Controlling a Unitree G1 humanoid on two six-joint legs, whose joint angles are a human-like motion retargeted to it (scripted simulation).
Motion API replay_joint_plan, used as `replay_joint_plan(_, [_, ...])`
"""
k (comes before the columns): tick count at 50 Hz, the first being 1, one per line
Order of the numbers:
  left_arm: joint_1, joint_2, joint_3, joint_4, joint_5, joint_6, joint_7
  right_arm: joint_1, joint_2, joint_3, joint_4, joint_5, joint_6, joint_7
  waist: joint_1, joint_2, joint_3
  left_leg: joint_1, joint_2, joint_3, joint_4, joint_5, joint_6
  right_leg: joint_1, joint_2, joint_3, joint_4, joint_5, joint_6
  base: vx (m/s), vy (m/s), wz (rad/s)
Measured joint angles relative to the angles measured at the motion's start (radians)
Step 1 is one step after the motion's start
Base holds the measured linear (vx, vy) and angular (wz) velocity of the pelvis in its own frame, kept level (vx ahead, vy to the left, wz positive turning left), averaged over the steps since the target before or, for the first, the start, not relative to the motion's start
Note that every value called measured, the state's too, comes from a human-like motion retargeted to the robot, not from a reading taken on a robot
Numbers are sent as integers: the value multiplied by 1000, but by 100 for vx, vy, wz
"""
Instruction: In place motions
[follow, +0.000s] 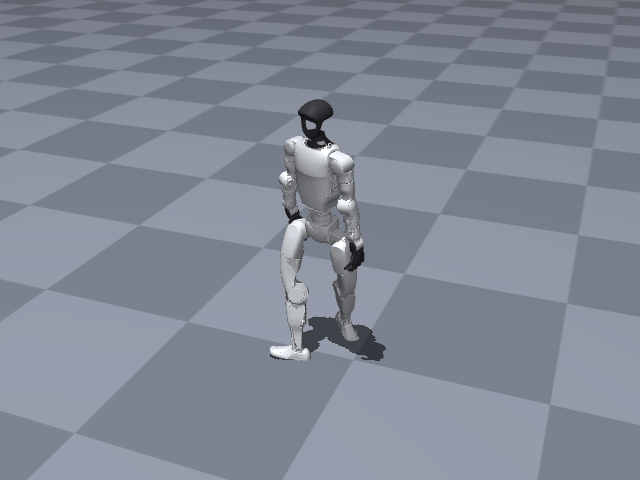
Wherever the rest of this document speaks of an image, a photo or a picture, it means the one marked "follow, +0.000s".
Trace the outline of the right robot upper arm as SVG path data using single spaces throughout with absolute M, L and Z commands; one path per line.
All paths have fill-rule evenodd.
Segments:
M 287 190 L 293 189 L 297 185 L 295 165 L 294 165 L 294 145 L 301 138 L 303 137 L 296 136 L 288 139 L 284 143 L 285 166 L 287 168 L 287 171 L 280 174 L 279 182 Z

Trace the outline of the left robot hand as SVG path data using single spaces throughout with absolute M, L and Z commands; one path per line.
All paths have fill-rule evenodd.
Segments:
M 358 266 L 361 265 L 361 263 L 364 262 L 364 252 L 363 252 L 364 248 L 362 247 L 358 251 L 356 251 L 356 246 L 353 243 L 349 243 L 349 246 L 350 246 L 350 252 L 352 253 L 351 261 L 348 263 L 347 266 L 344 267 L 344 270 L 348 269 L 348 271 L 353 271 L 354 269 L 357 269 Z

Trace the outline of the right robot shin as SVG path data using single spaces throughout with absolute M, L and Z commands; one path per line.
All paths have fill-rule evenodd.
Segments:
M 293 351 L 296 352 L 297 350 L 297 352 L 301 352 L 303 327 L 306 325 L 307 299 L 299 304 L 293 303 L 285 291 L 285 302 L 288 325 L 289 329 L 291 328 L 290 334 L 293 342 Z

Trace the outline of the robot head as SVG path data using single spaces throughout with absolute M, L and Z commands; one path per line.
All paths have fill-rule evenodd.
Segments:
M 326 146 L 319 145 L 317 142 L 323 141 L 328 145 L 332 143 L 325 135 L 325 132 L 320 130 L 322 123 L 333 115 L 333 109 L 329 103 L 324 100 L 315 99 L 304 104 L 298 111 L 301 117 L 301 125 L 304 135 L 311 139 L 307 141 L 307 145 L 311 148 L 321 148 Z M 316 129 L 308 130 L 306 128 L 306 120 L 316 124 Z M 329 144 L 330 146 L 331 144 Z M 333 145 L 333 143 L 332 143 Z

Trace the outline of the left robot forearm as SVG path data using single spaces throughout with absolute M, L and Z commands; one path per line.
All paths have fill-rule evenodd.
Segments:
M 356 246 L 356 251 L 364 246 L 364 241 L 361 238 L 361 231 L 359 226 L 359 210 L 354 200 L 349 203 L 348 211 L 350 215 L 344 215 L 344 223 L 346 227 L 346 238 L 349 243 L 353 243 Z

